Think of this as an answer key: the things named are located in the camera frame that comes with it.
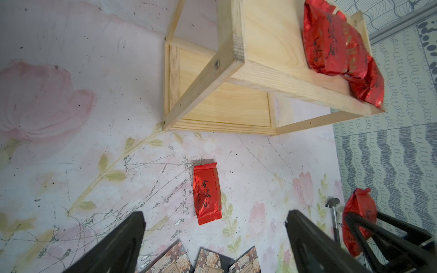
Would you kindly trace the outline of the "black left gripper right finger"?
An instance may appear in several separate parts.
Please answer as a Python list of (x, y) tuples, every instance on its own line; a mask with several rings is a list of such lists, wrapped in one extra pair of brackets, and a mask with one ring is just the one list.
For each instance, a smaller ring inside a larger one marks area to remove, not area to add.
[(286, 230), (300, 273), (367, 273), (301, 211), (289, 211)]

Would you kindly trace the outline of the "red tea bag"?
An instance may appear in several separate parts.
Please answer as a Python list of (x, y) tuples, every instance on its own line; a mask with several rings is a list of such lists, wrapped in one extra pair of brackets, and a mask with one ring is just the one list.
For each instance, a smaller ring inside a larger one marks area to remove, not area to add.
[(355, 96), (364, 102), (381, 108), (384, 104), (385, 82), (376, 61), (368, 55), (364, 76), (349, 77), (349, 87)]
[(193, 169), (193, 203), (198, 224), (222, 218), (221, 189), (217, 163), (195, 166)]
[(358, 244), (358, 233), (360, 232), (364, 240), (371, 238), (373, 233), (357, 224), (363, 220), (376, 224), (377, 208), (372, 199), (371, 189), (356, 188), (347, 201), (342, 218), (342, 231), (344, 244), (352, 257), (357, 257), (362, 250)]
[(343, 36), (346, 40), (348, 72), (346, 75), (364, 79), (368, 71), (368, 56), (371, 54), (371, 43), (362, 11), (347, 17), (342, 23)]
[(305, 2), (303, 43), (307, 63), (317, 73), (337, 76), (347, 72), (346, 21), (346, 16), (327, 1)]

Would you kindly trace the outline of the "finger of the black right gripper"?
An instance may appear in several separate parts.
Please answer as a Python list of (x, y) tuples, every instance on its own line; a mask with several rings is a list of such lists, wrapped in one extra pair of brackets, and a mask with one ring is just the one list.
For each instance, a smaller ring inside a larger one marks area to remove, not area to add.
[(398, 220), (382, 212), (377, 213), (377, 218), (387, 224), (390, 224), (406, 232), (406, 235), (403, 237), (403, 239), (417, 246), (427, 242), (428, 240), (432, 240), (431, 233), (420, 227)]
[(368, 240), (364, 240), (359, 232), (358, 244), (373, 272), (435, 273), (437, 271), (437, 245), (433, 238), (417, 246), (377, 224), (366, 220), (357, 224), (373, 233), (371, 239), (388, 261), (386, 264), (381, 263), (369, 246)]

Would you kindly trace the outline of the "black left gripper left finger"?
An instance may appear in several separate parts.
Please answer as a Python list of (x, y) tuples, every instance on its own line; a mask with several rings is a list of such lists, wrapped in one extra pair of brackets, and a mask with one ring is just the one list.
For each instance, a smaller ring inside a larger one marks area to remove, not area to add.
[(66, 273), (134, 273), (145, 233), (143, 213), (133, 212)]

